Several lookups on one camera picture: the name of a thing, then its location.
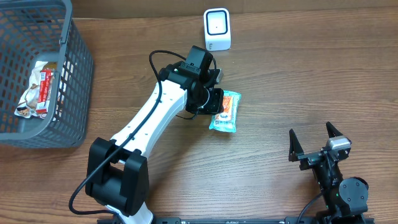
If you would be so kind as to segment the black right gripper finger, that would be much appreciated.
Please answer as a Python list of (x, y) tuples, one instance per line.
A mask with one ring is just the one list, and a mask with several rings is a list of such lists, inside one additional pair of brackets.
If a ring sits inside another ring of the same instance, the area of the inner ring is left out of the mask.
[(289, 131), (289, 141), (290, 141), (289, 161), (290, 162), (298, 161), (299, 156), (304, 155), (304, 151), (293, 129), (290, 129)]
[(339, 132), (329, 121), (326, 122), (326, 130), (328, 132), (329, 138), (335, 138), (342, 136), (343, 134)]

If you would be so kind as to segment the teal tissue packet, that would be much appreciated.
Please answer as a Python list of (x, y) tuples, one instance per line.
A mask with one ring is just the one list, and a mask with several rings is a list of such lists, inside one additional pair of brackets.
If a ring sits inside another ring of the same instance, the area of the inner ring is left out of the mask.
[(238, 106), (241, 100), (241, 94), (225, 90), (224, 96), (232, 96), (233, 97), (233, 107), (232, 107), (232, 118), (231, 121), (216, 121), (215, 116), (212, 116), (211, 123), (209, 125), (209, 129), (215, 129), (217, 131), (226, 132), (226, 133), (235, 133), (236, 132), (236, 117), (238, 113)]

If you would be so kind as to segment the orange white snack packet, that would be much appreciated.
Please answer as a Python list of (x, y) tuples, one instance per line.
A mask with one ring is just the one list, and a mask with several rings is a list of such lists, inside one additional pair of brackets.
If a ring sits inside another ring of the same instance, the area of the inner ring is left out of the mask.
[(223, 111), (215, 116), (216, 121), (231, 121), (232, 118), (233, 97), (223, 97)]

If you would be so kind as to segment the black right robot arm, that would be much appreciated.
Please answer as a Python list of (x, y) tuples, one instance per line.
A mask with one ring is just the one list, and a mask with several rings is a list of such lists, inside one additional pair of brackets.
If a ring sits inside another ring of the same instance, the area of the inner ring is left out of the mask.
[[(349, 157), (352, 142), (330, 122), (326, 123), (329, 139), (320, 151), (304, 153), (294, 130), (289, 131), (289, 161), (299, 161), (301, 170), (313, 171), (320, 193), (300, 212), (296, 223), (374, 223), (366, 218), (368, 211), (369, 185), (360, 177), (345, 179), (338, 163)], [(305, 217), (307, 209), (319, 198), (325, 201), (326, 209), (314, 217)]]

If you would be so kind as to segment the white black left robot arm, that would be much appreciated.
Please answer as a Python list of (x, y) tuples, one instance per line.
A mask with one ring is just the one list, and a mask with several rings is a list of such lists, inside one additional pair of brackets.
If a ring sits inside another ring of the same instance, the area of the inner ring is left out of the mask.
[(187, 57), (155, 71), (156, 86), (139, 112), (111, 139), (90, 147), (85, 193), (105, 206), (111, 219), (98, 223), (155, 223), (146, 205), (147, 159), (167, 125), (186, 110), (193, 117), (223, 110), (222, 77), (212, 54), (193, 46)]

